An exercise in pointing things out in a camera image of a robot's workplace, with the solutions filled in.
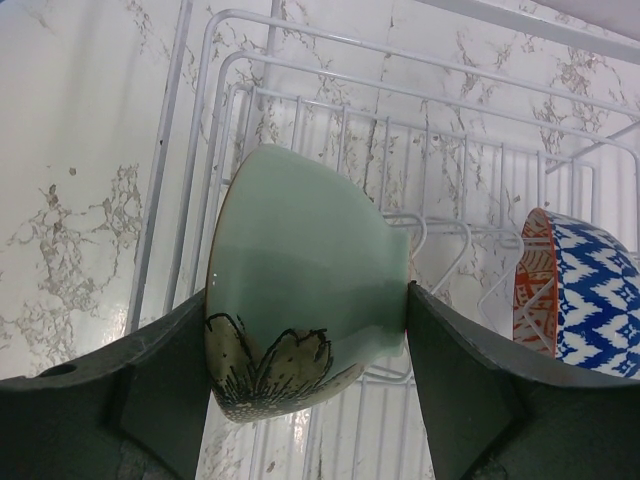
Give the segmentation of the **red patterned ceramic bowl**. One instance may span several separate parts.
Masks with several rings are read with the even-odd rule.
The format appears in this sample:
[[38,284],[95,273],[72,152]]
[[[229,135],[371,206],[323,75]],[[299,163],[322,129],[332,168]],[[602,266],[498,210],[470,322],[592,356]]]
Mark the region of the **red patterned ceramic bowl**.
[[513,340],[569,365],[639,377],[639,266],[609,232],[542,208],[522,229]]

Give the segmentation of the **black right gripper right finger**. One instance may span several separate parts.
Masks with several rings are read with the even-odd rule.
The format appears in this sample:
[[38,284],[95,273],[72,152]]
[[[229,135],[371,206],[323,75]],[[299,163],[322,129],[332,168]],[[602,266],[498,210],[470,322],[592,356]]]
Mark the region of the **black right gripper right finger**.
[[407,335],[436,478],[638,478],[638,381],[535,353],[415,282]]

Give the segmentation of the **green celadon ceramic bowl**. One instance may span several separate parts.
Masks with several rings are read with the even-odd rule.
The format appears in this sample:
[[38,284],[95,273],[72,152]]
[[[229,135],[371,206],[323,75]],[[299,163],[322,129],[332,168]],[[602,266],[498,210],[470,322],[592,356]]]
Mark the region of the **green celadon ceramic bowl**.
[[231,182],[206,278],[222,413],[251,423],[338,395],[405,341],[410,234],[350,180],[277,145]]

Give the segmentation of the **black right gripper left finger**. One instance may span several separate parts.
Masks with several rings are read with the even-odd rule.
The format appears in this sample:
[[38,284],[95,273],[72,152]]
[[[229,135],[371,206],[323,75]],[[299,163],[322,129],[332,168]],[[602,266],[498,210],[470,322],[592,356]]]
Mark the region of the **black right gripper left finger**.
[[149,325],[1,382],[4,479],[192,479],[210,399],[198,292]]

